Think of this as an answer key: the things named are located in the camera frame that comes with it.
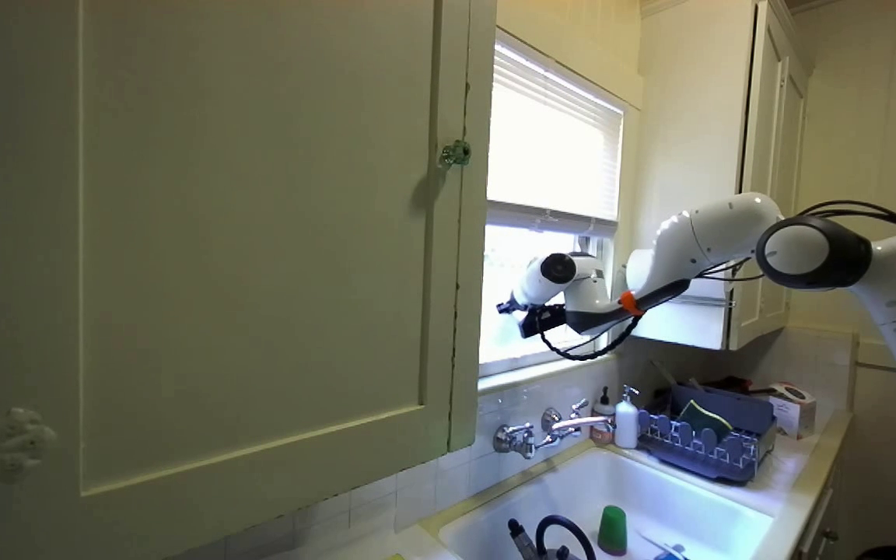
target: white cabinet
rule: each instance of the white cabinet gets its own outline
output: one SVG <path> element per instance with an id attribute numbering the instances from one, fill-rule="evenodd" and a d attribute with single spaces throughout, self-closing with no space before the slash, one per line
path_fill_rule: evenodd
<path id="1" fill-rule="evenodd" d="M 474 436 L 493 4 L 0 4 L 0 560 L 161 558 Z M 471 144 L 471 164 L 440 154 Z"/>
<path id="2" fill-rule="evenodd" d="M 833 560 L 840 558 L 840 532 L 837 532 L 837 471 L 827 476 L 818 503 L 795 538 L 793 560 Z"/>
<path id="3" fill-rule="evenodd" d="M 769 194 L 785 213 L 795 196 L 805 70 L 793 21 L 772 0 L 686 0 L 644 17 L 648 86 L 634 194 L 634 245 L 651 245 L 680 208 Z M 638 335 L 739 349 L 785 326 L 786 292 L 772 285 L 694 286 L 651 312 Z"/>

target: white sink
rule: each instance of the white sink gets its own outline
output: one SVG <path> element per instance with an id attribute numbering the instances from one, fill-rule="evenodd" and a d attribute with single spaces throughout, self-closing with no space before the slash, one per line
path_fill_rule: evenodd
<path id="1" fill-rule="evenodd" d="M 630 514 L 630 555 L 653 560 L 658 544 L 686 544 L 691 560 L 739 560 L 755 558 L 772 520 L 759 511 L 735 503 L 723 495 L 664 474 L 620 453 L 589 448 L 557 471 L 534 476 L 513 493 L 437 529 L 440 543 L 465 560 L 521 560 L 507 536 L 507 520 L 521 520 L 528 536 L 549 514 L 568 516 L 595 543 L 606 503 Z M 566 544 L 582 558 L 577 538 L 551 526 L 549 549 Z"/>

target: blue basket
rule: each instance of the blue basket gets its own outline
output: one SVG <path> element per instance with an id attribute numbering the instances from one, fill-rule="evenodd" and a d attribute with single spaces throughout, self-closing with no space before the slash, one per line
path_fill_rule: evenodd
<path id="1" fill-rule="evenodd" d="M 638 412 L 638 448 L 704 479 L 748 485 L 755 476 L 761 457 L 772 453 L 772 408 L 749 397 L 691 385 L 675 389 L 673 400 L 694 400 L 730 420 L 735 430 L 720 440 L 708 428 L 694 430 L 691 425 L 673 420 L 670 413 Z"/>

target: window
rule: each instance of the window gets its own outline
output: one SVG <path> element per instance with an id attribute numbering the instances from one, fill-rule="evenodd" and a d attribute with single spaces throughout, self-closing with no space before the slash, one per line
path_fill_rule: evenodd
<path id="1" fill-rule="evenodd" d="M 610 262 L 622 161 L 622 110 L 602 87 L 537 51 L 499 34 L 490 142 L 490 223 L 480 370 L 505 374 L 557 362 L 541 341 L 521 341 L 524 314 L 499 314 L 527 265 L 589 248 Z M 582 344 L 551 331 L 551 344 Z"/>

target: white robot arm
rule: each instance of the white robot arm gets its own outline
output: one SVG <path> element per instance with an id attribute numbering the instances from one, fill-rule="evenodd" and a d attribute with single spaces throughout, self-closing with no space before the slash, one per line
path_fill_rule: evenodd
<path id="1" fill-rule="evenodd" d="M 661 223 L 651 260 L 630 260 L 630 292 L 617 301 L 606 297 L 597 260 L 557 254 L 528 268 L 507 304 L 509 312 L 528 312 L 527 335 L 557 323 L 580 333 L 626 323 L 622 335 L 614 341 L 620 347 L 648 308 L 680 297 L 694 276 L 755 257 L 761 274 L 780 286 L 850 291 L 896 359 L 896 236 L 871 244 L 830 222 L 837 214 L 867 214 L 896 223 L 896 214 L 866 203 L 854 207 L 866 213 L 850 213 L 846 203 L 822 203 L 785 218 L 772 201 L 748 194 L 678 213 Z M 566 304 L 549 304 L 557 292 L 566 297 Z"/>

